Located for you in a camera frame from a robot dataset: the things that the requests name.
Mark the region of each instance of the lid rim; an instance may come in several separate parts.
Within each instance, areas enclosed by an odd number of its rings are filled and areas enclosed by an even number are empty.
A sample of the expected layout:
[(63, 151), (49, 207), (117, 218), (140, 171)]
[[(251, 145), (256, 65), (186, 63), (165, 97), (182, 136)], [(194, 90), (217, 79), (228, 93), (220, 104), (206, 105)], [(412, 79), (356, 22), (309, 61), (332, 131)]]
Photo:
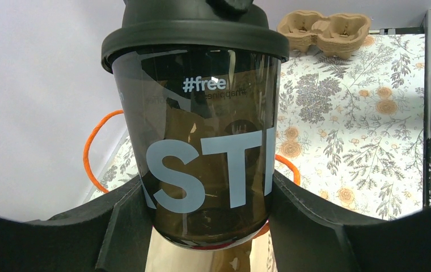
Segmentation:
[(249, 50), (289, 59), (289, 40), (268, 28), (227, 21), (152, 21), (122, 27), (102, 43), (102, 66), (112, 73), (108, 58), (125, 48), (148, 45), (209, 45)]

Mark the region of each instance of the orange wire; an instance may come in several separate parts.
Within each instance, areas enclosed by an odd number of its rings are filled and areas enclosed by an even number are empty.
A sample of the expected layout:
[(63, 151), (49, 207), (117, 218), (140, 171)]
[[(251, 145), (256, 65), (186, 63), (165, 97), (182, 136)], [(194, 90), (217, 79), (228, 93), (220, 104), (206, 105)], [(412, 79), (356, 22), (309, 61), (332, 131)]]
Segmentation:
[[(92, 173), (92, 169), (90, 168), (90, 162), (88, 160), (88, 151), (90, 150), (90, 146), (92, 145), (92, 142), (94, 141), (95, 136), (97, 135), (99, 130), (102, 128), (102, 126), (105, 125), (105, 123), (110, 118), (114, 117), (115, 115), (122, 114), (122, 113), (124, 113), (123, 110), (121, 110), (121, 109), (116, 110), (114, 112), (109, 113), (102, 120), (100, 120), (100, 122), (97, 124), (97, 126), (92, 131), (92, 133), (88, 136), (87, 142), (85, 143), (85, 146), (83, 148), (83, 167), (85, 168), (85, 172), (87, 173), (88, 178), (90, 179), (90, 181), (92, 181), (92, 183), (95, 185), (95, 187), (97, 187), (97, 189), (101, 190), (105, 194), (107, 194), (109, 191), (102, 184), (100, 184), (100, 182), (94, 176), (94, 173)], [(300, 186), (301, 185), (301, 174), (299, 173), (299, 170), (297, 169), (297, 167), (292, 162), (290, 162), (289, 160), (287, 160), (283, 156), (276, 155), (276, 160), (279, 161), (280, 163), (286, 165), (287, 167), (289, 167), (289, 169), (294, 174), (294, 183), (296, 185)], [(253, 237), (253, 239), (266, 234), (268, 231), (269, 231), (269, 222), (267, 222), (262, 227), (262, 229)]]

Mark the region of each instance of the cup lid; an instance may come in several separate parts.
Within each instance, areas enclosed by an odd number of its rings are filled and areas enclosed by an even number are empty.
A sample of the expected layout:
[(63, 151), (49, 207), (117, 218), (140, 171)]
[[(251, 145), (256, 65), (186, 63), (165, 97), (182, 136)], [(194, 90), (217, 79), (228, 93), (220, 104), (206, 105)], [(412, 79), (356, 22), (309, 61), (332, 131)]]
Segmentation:
[(124, 49), (150, 45), (210, 45), (289, 59), (287, 38), (269, 29), (253, 0), (124, 0), (122, 27), (102, 43), (102, 66), (112, 73)]

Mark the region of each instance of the brown pulp tray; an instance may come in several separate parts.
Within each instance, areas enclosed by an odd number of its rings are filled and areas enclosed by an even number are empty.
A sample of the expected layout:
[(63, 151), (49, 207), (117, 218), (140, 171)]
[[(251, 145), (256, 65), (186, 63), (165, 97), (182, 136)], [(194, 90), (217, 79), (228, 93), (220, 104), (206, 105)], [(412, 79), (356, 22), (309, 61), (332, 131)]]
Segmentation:
[(290, 48), (302, 53), (316, 45), (328, 57), (348, 59), (369, 34), (371, 19), (362, 14), (339, 13), (325, 17), (317, 11), (297, 10), (284, 18), (277, 32), (289, 39)]

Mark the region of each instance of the floral pattern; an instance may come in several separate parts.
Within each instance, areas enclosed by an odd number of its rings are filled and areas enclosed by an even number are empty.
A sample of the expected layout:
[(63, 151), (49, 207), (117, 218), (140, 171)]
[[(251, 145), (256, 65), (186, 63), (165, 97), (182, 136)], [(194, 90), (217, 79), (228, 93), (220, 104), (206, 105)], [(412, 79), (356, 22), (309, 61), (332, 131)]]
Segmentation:
[[(424, 35), (376, 35), (348, 60), (317, 48), (291, 53), (281, 69), (276, 152), (299, 169), (303, 188), (384, 220), (422, 208), (424, 48)], [(128, 137), (107, 169), (109, 190), (137, 174)], [(285, 165), (276, 169), (293, 178)], [(268, 237), (261, 258), (273, 272)]]

